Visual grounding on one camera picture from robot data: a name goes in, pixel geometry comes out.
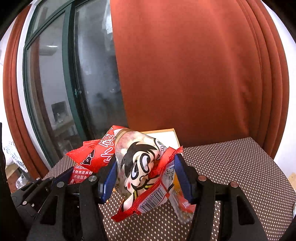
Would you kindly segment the red spicy strips clear packet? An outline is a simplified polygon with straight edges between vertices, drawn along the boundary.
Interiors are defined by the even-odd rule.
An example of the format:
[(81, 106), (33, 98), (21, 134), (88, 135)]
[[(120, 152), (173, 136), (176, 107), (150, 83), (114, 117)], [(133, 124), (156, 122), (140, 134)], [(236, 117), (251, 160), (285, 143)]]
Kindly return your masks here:
[(196, 205), (190, 204), (180, 189), (173, 189), (169, 201), (180, 223), (185, 224), (192, 221)]

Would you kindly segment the red cartoon face snack bag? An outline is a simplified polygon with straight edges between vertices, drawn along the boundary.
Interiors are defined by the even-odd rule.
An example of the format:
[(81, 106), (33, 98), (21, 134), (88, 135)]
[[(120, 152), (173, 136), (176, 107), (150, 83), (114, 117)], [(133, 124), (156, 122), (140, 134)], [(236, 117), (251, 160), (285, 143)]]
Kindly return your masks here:
[(133, 215), (147, 213), (165, 203), (174, 187), (174, 157), (183, 148), (166, 147), (157, 138), (123, 126), (112, 126), (96, 140), (66, 155), (76, 162), (70, 182), (82, 182), (91, 173), (111, 165), (103, 175), (102, 199), (112, 189), (124, 197), (112, 219), (120, 222)]

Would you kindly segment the clutter at left floor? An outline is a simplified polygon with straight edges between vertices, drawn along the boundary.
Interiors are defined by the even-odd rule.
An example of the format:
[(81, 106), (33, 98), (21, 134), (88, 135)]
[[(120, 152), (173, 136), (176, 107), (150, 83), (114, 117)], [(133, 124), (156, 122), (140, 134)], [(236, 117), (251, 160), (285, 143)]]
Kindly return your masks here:
[(29, 184), (32, 180), (12, 140), (3, 143), (3, 152), (6, 160), (6, 177), (11, 193)]

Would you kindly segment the brown polka dot tablecloth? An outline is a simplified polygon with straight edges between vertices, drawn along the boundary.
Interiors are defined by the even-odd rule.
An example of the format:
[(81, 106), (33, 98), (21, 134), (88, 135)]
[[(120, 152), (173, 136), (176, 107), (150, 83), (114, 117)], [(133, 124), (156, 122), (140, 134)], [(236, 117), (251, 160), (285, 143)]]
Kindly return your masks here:
[[(276, 163), (251, 138), (184, 149), (185, 161), (219, 184), (236, 182), (259, 217), (268, 240), (295, 240), (292, 206), (295, 191)], [(116, 223), (111, 216), (120, 204), (113, 194), (103, 207), (110, 240), (184, 240), (189, 225), (181, 224), (169, 203), (147, 214)]]

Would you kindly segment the wooden board on floor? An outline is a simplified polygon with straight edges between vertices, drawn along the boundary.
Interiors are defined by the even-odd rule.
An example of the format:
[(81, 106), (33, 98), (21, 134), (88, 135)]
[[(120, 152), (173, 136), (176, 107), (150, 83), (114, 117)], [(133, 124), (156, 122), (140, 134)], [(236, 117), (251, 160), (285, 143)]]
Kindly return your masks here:
[(292, 185), (293, 189), (296, 190), (296, 173), (291, 173), (291, 175), (288, 177), (288, 180)]

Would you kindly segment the orange curtain left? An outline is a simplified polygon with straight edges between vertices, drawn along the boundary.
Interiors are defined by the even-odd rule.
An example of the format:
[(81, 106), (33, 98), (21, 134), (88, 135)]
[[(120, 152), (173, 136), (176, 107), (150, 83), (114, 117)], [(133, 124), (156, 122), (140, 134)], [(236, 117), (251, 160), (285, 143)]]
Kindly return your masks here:
[(49, 170), (37, 153), (25, 125), (16, 79), (21, 31), (30, 8), (31, 6), (27, 6), (18, 14), (11, 30), (4, 57), (3, 92), (6, 117), (16, 149), (29, 174), (36, 179), (45, 177)]

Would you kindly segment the orange curtain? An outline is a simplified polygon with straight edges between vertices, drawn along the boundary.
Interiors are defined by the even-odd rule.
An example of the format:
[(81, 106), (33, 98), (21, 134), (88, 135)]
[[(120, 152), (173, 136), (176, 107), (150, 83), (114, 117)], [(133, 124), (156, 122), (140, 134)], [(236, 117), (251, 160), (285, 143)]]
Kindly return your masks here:
[(16, 149), (29, 174), (36, 179), (45, 177), (49, 170), (37, 153), (25, 125), (16, 79), (21, 31), (30, 8), (31, 6), (27, 6), (18, 14), (11, 30), (4, 57), (3, 92), (6, 117)]
[(182, 145), (251, 137), (274, 157), (288, 112), (280, 36), (261, 1), (111, 1), (128, 126)]

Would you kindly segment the green framed glass door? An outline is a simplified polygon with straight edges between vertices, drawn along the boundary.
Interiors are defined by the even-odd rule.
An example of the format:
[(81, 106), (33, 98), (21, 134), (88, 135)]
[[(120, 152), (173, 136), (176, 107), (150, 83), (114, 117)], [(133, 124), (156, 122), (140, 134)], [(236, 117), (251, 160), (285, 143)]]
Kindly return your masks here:
[(23, 54), (30, 121), (50, 166), (126, 126), (110, 1), (37, 1)]

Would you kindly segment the orange cardboard box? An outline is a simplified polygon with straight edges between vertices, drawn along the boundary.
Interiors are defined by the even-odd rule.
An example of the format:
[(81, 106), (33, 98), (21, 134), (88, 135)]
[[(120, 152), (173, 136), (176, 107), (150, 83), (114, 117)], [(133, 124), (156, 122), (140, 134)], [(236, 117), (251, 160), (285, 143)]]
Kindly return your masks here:
[(180, 147), (180, 143), (174, 128), (145, 131), (143, 133), (145, 133), (150, 137), (156, 138), (162, 144), (164, 144), (167, 148), (171, 147), (171, 148), (177, 149), (178, 147)]

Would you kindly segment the orange curtain right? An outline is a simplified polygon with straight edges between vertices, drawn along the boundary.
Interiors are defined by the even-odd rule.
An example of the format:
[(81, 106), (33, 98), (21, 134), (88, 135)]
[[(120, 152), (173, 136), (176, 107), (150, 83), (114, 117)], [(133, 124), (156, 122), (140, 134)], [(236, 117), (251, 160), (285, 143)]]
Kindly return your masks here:
[(261, 1), (111, 1), (128, 126), (182, 145), (251, 137), (274, 157), (288, 112), (280, 36)]

